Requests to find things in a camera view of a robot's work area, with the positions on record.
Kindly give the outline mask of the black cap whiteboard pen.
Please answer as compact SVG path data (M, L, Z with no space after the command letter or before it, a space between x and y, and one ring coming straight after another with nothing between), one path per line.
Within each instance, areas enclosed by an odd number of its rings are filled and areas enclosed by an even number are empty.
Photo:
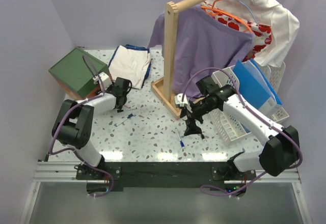
M138 108L127 108L127 109L118 109L117 113L124 113L124 112L129 112L129 111L133 111L133 110L137 110Z

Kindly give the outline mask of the blue cap whiteboard pen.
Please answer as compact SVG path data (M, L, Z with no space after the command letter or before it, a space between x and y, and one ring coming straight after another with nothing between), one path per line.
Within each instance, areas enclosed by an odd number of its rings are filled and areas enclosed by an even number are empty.
M119 123L115 123L114 126L118 127L121 124L123 124L124 122L126 122L127 120L131 119L132 117L134 117L134 114L129 114L126 118L124 118L122 121L120 121Z

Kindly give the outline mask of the green drawer box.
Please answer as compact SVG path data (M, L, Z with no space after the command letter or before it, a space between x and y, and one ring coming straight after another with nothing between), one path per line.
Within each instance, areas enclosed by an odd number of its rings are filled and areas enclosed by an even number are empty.
M96 71L99 73L105 72L109 74L107 64L79 47L69 52L48 71L54 79L78 89L88 81L93 81L96 73L89 70L91 64L95 66Z

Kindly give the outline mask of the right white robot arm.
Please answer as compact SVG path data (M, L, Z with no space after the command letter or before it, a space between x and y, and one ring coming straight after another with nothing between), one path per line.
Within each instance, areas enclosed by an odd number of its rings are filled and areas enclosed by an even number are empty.
M201 134L196 123L203 123L203 116L217 109L244 125L263 147L232 156L227 161L227 174L231 179L237 180L249 170L264 170L275 177L302 161L298 131L293 126L285 128L272 121L245 101L238 89L231 85L220 87L207 76L197 86L204 95L197 103L187 101L184 94L175 96L181 109L180 116L186 117L185 136Z

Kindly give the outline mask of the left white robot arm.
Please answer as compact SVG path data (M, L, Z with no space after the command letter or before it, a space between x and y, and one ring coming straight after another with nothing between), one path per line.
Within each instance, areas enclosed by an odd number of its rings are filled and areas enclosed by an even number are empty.
M105 175L105 160L91 142L93 118L108 110L122 112L131 88L130 80L118 77L92 98L64 100L52 128L49 153L72 151L87 165L87 172L93 179L101 179Z

